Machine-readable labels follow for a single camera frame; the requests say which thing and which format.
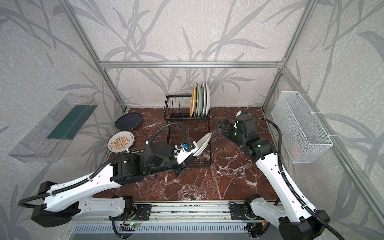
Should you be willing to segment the white plate green clover emblem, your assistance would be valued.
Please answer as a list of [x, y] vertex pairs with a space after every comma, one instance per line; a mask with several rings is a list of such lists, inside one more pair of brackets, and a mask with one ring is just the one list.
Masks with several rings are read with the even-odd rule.
[[212, 133], [207, 133], [197, 142], [197, 151], [193, 154], [193, 157], [198, 157], [208, 146]]

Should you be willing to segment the white plate green text rim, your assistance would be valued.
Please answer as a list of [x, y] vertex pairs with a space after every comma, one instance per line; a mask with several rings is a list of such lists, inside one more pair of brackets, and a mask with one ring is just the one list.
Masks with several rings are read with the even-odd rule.
[[208, 84], [206, 84], [207, 100], [206, 100], [206, 117], [209, 115], [209, 110], [211, 106], [211, 92]]

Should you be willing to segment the mint green flower plate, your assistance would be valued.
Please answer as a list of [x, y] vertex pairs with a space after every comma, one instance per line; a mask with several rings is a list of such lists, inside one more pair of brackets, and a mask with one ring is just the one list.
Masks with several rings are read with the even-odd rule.
[[202, 115], [203, 111], [203, 84], [199, 85], [199, 91], [198, 91], [198, 117]]

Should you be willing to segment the white plate orange sunburst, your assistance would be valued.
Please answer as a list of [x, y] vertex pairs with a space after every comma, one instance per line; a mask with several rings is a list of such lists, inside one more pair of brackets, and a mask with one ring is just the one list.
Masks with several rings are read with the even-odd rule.
[[203, 111], [202, 111], [202, 117], [205, 117], [206, 116], [206, 110], [207, 110], [207, 105], [206, 105], [206, 101], [207, 101], [207, 88], [206, 88], [206, 84], [203, 83], [202, 84], [202, 91], [203, 91]]
[[121, 131], [111, 136], [107, 142], [107, 149], [113, 154], [120, 154], [129, 150], [135, 143], [136, 137], [130, 131]]

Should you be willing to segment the orange woven round plate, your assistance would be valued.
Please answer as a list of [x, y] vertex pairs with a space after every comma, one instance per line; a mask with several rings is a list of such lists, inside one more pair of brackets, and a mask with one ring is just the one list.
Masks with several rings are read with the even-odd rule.
[[190, 103], [190, 117], [194, 115], [195, 105], [196, 105], [196, 86], [193, 87], [192, 95], [191, 95], [191, 103]]

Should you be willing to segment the black wire dish rack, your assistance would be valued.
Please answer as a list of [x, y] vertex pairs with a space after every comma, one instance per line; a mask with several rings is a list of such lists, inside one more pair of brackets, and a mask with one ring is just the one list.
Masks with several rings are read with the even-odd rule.
[[[167, 95], [164, 105], [164, 120], [167, 123], [180, 122], [186, 126], [186, 141], [193, 140], [198, 142], [210, 130], [210, 110], [208, 113], [201, 113], [200, 117], [190, 116], [190, 105], [192, 95]], [[175, 125], [168, 127], [167, 142], [176, 145], [181, 142], [183, 130]], [[212, 166], [211, 143], [198, 156], [190, 162], [191, 168], [210, 168]]]

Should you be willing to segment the black round plate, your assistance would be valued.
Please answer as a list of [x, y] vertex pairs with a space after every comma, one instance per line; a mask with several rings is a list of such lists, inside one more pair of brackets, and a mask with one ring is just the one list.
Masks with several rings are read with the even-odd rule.
[[115, 128], [122, 131], [129, 131], [137, 128], [142, 122], [143, 117], [141, 114], [128, 113], [115, 122]]

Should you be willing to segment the cream plate with floral sprigs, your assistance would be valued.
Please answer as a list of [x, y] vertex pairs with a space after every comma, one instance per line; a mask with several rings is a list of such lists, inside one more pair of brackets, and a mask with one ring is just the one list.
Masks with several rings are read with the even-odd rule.
[[195, 83], [195, 87], [194, 87], [194, 104], [195, 104], [195, 108], [194, 108], [194, 117], [197, 117], [198, 116], [198, 101], [199, 101], [199, 86], [197, 83]]

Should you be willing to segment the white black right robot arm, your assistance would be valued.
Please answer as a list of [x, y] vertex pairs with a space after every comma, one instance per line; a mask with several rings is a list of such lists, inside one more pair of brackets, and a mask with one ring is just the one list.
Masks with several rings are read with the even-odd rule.
[[278, 145], [275, 147], [268, 139], [261, 138], [256, 129], [257, 117], [246, 111], [238, 112], [236, 121], [222, 120], [217, 123], [217, 132], [248, 156], [264, 173], [273, 187], [283, 207], [280, 208], [258, 197], [248, 205], [256, 217], [265, 219], [279, 229], [285, 240], [313, 240], [324, 230], [328, 230], [339, 240], [343, 236], [330, 226], [330, 217], [305, 197], [283, 166], [282, 132], [273, 121], [265, 119], [278, 132]]

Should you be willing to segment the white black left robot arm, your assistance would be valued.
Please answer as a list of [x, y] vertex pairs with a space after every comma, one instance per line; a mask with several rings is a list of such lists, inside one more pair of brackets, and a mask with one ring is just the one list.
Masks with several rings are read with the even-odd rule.
[[[182, 142], [176, 146], [157, 142], [156, 137], [161, 131], [172, 125], [181, 127]], [[85, 216], [107, 215], [111, 221], [126, 220], [137, 212], [132, 197], [97, 200], [93, 196], [168, 171], [174, 171], [178, 177], [189, 168], [191, 161], [197, 159], [210, 139], [211, 134], [207, 134], [198, 142], [188, 141], [183, 123], [168, 123], [152, 135], [144, 148], [120, 153], [93, 173], [76, 180], [63, 184], [44, 182], [37, 195], [21, 199], [17, 205], [32, 209], [32, 221], [44, 228], [61, 226]]]

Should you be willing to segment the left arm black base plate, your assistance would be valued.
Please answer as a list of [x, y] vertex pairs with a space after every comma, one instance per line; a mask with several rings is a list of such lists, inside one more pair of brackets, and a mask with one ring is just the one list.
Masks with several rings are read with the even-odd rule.
[[150, 218], [152, 205], [139, 204], [135, 208], [124, 208], [123, 213], [117, 217], [109, 217], [109, 220], [115, 221], [148, 221]]

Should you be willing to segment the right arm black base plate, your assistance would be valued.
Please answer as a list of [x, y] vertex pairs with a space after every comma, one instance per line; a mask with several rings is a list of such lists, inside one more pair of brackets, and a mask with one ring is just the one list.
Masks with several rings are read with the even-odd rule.
[[245, 215], [244, 203], [229, 202], [228, 208], [230, 210], [231, 220], [246, 221], [248, 218]]

